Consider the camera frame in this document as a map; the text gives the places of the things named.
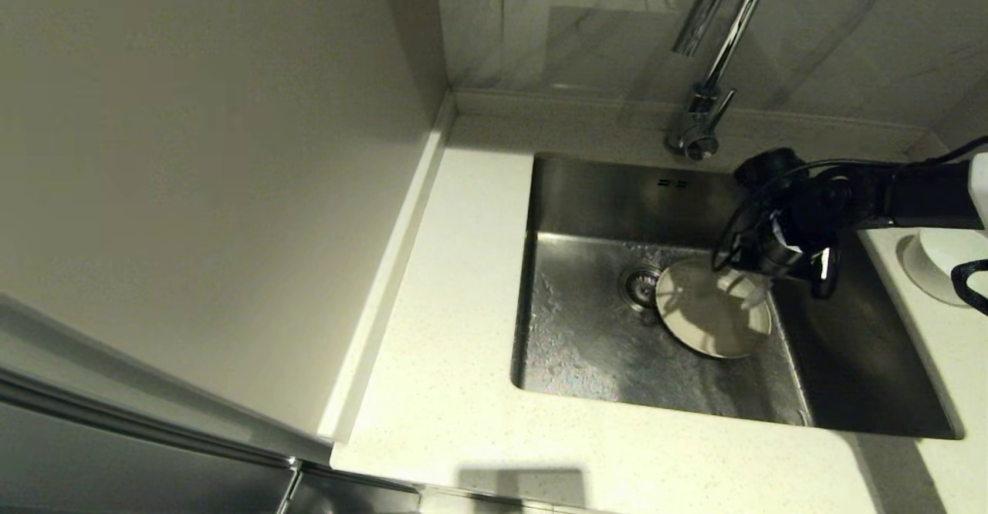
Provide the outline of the cream round plate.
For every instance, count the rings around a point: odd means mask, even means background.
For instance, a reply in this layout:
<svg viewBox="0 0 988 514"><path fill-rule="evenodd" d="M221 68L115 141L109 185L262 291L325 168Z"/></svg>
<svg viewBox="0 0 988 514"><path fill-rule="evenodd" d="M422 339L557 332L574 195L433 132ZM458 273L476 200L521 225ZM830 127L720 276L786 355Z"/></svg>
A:
<svg viewBox="0 0 988 514"><path fill-rule="evenodd" d="M692 351L716 359L746 358L772 334L769 296L762 306L741 310L719 288L719 272L702 259L671 264L656 285L657 311L670 334Z"/></svg>

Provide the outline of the white round bowl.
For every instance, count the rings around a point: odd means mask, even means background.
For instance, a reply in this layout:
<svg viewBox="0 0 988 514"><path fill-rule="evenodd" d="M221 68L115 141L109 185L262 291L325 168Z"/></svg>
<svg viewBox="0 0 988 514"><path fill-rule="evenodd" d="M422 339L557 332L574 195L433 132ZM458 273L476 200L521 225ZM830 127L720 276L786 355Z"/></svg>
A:
<svg viewBox="0 0 988 514"><path fill-rule="evenodd" d="M914 285L929 296L966 307L953 288L957 265L988 259L988 232L925 227L909 239L901 263Z"/></svg>

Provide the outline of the stainless steel sink basin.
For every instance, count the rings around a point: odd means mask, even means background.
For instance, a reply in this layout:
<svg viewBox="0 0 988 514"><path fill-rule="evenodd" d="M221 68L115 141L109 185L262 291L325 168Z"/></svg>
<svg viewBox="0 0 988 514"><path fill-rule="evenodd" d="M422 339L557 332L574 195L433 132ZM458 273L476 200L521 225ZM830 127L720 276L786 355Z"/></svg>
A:
<svg viewBox="0 0 988 514"><path fill-rule="evenodd" d="M743 195L727 174L534 159L512 382L522 390L917 439L959 440L946 392L858 234L835 296L781 279L758 352L716 359L618 296L629 265L710 262Z"/></svg>

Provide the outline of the round metal drain strainer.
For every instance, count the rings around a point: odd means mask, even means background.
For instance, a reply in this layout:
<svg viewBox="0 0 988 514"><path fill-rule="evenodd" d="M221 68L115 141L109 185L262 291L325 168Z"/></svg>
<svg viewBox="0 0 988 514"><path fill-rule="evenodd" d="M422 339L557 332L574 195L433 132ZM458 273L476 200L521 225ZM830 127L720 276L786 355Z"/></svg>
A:
<svg viewBox="0 0 988 514"><path fill-rule="evenodd" d="M656 265L629 265L621 271L617 280L617 293L629 309L638 311L655 311L656 285L663 270Z"/></svg>

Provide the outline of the chrome gooseneck faucet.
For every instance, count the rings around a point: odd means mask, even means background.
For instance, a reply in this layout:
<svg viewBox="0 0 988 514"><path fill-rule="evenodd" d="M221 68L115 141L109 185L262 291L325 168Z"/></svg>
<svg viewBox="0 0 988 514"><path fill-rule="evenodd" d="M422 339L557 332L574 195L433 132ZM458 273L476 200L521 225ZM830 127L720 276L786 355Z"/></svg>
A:
<svg viewBox="0 0 988 514"><path fill-rule="evenodd" d="M716 128L728 110L736 90L721 92L720 83L762 0L739 0L733 18L721 37L719 50L702 80L692 85L685 109L675 117L665 138L670 152L702 161L719 152ZM694 0L673 46L680 56L694 56L724 0Z"/></svg>

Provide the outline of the grey metal cabinet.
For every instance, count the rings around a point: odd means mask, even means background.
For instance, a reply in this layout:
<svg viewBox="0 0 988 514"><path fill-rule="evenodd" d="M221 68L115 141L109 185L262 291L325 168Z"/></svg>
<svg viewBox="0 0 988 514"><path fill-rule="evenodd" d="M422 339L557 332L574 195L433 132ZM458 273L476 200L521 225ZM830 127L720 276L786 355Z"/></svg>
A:
<svg viewBox="0 0 988 514"><path fill-rule="evenodd" d="M419 514L332 450L0 295L0 514Z"/></svg>

